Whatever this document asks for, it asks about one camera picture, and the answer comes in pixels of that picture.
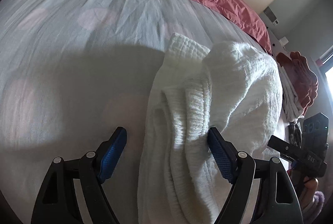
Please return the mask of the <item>right hand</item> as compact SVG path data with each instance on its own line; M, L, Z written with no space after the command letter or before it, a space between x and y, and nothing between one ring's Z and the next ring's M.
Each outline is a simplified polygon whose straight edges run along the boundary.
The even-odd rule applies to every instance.
M318 188L318 179L305 177L303 181L303 191L299 197L301 209L306 208L312 201Z

